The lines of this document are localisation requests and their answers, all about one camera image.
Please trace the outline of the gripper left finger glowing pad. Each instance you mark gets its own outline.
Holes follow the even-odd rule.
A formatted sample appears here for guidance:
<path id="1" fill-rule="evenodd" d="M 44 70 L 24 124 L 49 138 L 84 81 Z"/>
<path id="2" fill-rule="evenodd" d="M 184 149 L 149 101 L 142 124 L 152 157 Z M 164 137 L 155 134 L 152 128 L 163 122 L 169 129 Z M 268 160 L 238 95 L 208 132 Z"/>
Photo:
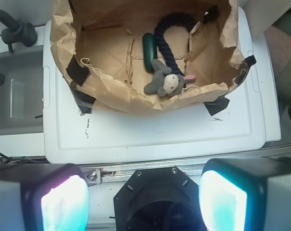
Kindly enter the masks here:
<path id="1" fill-rule="evenodd" d="M 75 164 L 0 164 L 0 231 L 84 231 L 89 187 Z"/>

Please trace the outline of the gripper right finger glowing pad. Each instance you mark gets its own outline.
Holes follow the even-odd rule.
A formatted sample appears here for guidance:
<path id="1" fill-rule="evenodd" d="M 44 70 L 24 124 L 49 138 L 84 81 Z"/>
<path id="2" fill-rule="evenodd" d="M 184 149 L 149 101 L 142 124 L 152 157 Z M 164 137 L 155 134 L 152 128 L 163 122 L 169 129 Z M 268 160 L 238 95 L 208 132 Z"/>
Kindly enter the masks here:
<path id="1" fill-rule="evenodd" d="M 199 203 L 210 231 L 291 231 L 291 157 L 210 159 Z"/>

